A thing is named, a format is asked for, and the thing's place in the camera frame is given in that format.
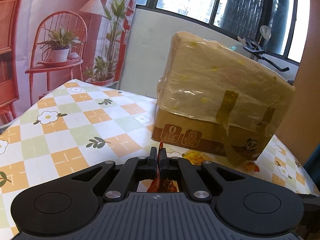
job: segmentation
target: potted plant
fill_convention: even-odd
[[[47,47],[45,51],[50,51],[50,59],[52,63],[67,61],[69,51],[72,46],[80,44],[79,38],[70,31],[65,31],[62,25],[58,31],[49,31],[49,40],[43,41],[43,47]]]
[[[86,82],[97,86],[109,86],[113,83],[114,71],[111,71],[112,65],[102,57],[95,58],[95,66],[85,72],[89,79]]]
[[[117,38],[125,31],[123,22],[126,19],[126,13],[129,0],[112,0],[111,11],[106,6],[103,6],[105,16],[110,24],[110,32],[107,32],[105,39],[104,56],[95,58],[95,66],[84,72],[90,78],[88,83],[99,86],[108,86],[113,84],[115,68],[117,64]]]

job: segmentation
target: panda logo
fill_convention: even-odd
[[[242,148],[244,150],[249,150],[253,152],[256,149],[256,147],[257,147],[257,140],[249,138],[245,146],[243,146]]]

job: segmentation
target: plate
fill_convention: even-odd
[[[74,64],[78,61],[80,61],[80,57],[76,59],[68,59],[67,61],[64,61],[64,62],[55,62],[55,63],[51,62],[51,59],[47,59],[45,61],[40,61],[37,64],[42,64],[47,67],[64,67],[64,66]]]

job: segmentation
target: table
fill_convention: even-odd
[[[151,139],[155,108],[154,98],[71,80],[27,110],[0,135],[0,171],[8,179],[0,187],[0,239],[11,239],[18,232],[10,206],[24,189],[106,160],[121,164],[131,157],[148,156],[150,147],[159,145]],[[164,146],[168,156],[232,167],[223,156]],[[237,170],[297,193],[320,195],[276,136],[256,163],[259,172]],[[138,190],[146,191],[149,185],[150,181],[143,181]]]

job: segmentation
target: white wall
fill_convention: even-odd
[[[136,9],[130,29],[120,89],[155,98],[156,86],[166,65],[171,37],[180,31],[218,41],[227,48],[236,46],[238,53],[250,56],[244,51],[241,43],[214,30],[181,18]]]

